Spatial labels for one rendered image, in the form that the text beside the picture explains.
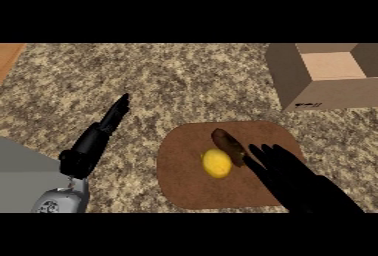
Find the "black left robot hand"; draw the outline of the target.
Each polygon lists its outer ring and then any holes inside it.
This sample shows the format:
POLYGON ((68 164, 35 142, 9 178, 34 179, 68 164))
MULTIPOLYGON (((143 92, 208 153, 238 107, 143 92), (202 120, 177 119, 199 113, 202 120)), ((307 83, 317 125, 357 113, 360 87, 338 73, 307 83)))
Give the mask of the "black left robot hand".
POLYGON ((94 122, 83 132, 74 146, 60 152, 59 170, 63 175, 77 179, 89 177, 128 110, 128 94, 124 94, 111 106, 102 120, 94 122))

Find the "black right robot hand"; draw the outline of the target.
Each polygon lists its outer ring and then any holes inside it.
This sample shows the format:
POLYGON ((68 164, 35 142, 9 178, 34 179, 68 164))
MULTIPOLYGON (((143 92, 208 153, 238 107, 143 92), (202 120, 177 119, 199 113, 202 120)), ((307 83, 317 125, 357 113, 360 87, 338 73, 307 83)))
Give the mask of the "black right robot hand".
POLYGON ((245 165, 289 213, 363 214, 343 189, 280 145, 249 144, 248 148, 257 160, 244 156, 245 165))

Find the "brown sweet potato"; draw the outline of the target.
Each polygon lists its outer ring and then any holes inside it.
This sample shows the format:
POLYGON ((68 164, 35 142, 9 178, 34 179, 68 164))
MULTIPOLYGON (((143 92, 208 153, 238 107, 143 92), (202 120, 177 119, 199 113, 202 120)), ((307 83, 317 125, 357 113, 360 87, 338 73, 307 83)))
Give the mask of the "brown sweet potato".
POLYGON ((224 129, 216 128, 211 133, 213 142, 220 150, 226 152, 235 166, 242 167, 247 150, 235 137, 224 129))

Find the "open cardboard box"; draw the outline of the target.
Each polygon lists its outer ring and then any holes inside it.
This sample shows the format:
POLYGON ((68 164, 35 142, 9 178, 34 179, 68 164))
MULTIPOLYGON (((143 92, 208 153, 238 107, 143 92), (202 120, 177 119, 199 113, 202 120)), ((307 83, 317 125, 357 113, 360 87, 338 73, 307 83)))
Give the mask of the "open cardboard box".
POLYGON ((378 43, 272 43, 266 62, 283 111, 378 107, 378 43))

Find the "yellow lemon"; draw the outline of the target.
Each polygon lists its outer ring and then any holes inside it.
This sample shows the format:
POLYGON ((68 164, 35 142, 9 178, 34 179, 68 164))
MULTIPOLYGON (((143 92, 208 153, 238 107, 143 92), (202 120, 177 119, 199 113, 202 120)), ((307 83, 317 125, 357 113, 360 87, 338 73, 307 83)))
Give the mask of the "yellow lemon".
POLYGON ((229 155, 220 149, 208 149, 201 155, 202 168, 213 178, 224 178, 232 169, 229 155))

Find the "brown wooden cutting board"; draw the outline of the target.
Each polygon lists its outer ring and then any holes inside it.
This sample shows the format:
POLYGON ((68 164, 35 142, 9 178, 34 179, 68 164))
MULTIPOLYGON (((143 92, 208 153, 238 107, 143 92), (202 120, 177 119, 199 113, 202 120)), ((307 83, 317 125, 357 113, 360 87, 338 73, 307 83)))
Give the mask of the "brown wooden cutting board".
POLYGON ((201 155, 216 147, 216 128, 224 129, 244 147, 278 144, 304 161, 292 134, 273 122, 186 123, 167 134, 158 150, 156 177, 164 196, 177 207, 190 210, 279 206, 247 166, 233 166, 220 179, 205 172, 201 155))

